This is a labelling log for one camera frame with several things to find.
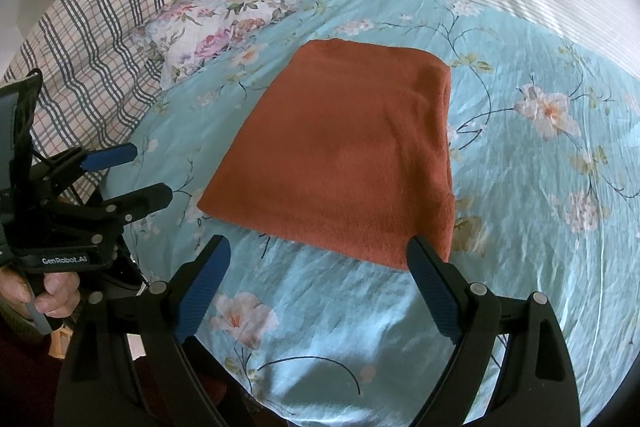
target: floral pillow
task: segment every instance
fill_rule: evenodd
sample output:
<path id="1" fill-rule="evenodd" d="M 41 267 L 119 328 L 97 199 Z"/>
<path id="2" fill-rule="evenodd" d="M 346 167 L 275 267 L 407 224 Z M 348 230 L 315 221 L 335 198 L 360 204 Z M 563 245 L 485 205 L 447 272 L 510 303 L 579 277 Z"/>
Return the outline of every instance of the floral pillow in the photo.
<path id="1" fill-rule="evenodd" d="M 163 60 L 162 89 L 298 8 L 298 0 L 177 0 L 133 31 L 139 51 Z"/>

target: blue gripper pad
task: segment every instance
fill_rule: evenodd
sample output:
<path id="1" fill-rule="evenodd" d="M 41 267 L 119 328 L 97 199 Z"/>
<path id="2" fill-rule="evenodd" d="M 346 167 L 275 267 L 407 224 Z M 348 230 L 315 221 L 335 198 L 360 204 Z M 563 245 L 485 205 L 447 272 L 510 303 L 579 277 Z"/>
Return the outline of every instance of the blue gripper pad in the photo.
<path id="1" fill-rule="evenodd" d="M 125 143 L 110 149 L 88 153 L 80 167 L 85 172 L 97 172 L 132 162 L 136 156 L 138 156 L 138 148 L 132 143 Z"/>
<path id="2" fill-rule="evenodd" d="M 462 338 L 458 301 L 415 238 L 412 238 L 406 247 L 406 264 L 422 298 L 427 303 L 438 331 L 457 344 Z"/>
<path id="3" fill-rule="evenodd" d="M 177 303 L 174 337 L 179 344 L 182 344 L 187 337 L 196 334 L 213 296 L 222 283 L 222 278 L 231 261 L 231 245 L 228 239 L 215 235 L 194 263 L 200 261 L 202 256 L 207 255 L 209 258 L 204 262 L 182 299 Z"/>

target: finger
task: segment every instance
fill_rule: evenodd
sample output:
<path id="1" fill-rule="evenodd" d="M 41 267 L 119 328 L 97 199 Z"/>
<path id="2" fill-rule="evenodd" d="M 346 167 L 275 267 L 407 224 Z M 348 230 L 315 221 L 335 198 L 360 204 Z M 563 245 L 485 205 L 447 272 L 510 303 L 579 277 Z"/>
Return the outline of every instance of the finger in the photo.
<path id="1" fill-rule="evenodd" d="M 80 292 L 76 291 L 71 295 L 70 299 L 66 303 L 60 306 L 60 308 L 58 308 L 57 310 L 53 310 L 52 312 L 49 312 L 46 315 L 47 317 L 51 317 L 53 319 L 64 319 L 65 317 L 68 317 L 74 312 L 79 302 L 80 302 Z"/>
<path id="2" fill-rule="evenodd" d="M 31 300 L 26 281 L 7 266 L 0 268 L 0 295 L 13 302 L 26 303 Z"/>
<path id="3" fill-rule="evenodd" d="M 46 274 L 44 284 L 47 292 L 38 295 L 35 299 L 36 309 L 40 313 L 46 314 L 57 310 L 71 298 L 78 288 L 78 274 L 66 273 L 62 274 L 62 277 L 53 277 L 54 275 L 58 274 Z"/>

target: orange blanket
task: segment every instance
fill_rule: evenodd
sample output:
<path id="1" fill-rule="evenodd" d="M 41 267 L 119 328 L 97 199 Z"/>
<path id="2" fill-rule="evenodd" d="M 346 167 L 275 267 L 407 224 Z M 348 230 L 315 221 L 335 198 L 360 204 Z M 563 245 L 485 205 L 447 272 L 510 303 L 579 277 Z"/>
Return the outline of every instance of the orange blanket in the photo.
<path id="1" fill-rule="evenodd" d="M 240 129 L 199 208 L 248 229 L 406 269 L 409 238 L 445 261 L 454 224 L 450 70 L 427 52 L 302 46 Z"/>

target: logo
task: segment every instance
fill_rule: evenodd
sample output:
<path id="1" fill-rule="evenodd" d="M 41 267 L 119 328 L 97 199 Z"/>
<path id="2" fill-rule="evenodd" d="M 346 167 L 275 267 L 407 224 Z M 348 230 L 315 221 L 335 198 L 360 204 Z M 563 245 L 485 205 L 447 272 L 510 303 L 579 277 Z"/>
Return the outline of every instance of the logo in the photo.
<path id="1" fill-rule="evenodd" d="M 70 263 L 88 263 L 89 259 L 85 255 L 79 257 L 54 257 L 52 259 L 42 258 L 43 264 L 70 264 Z"/>

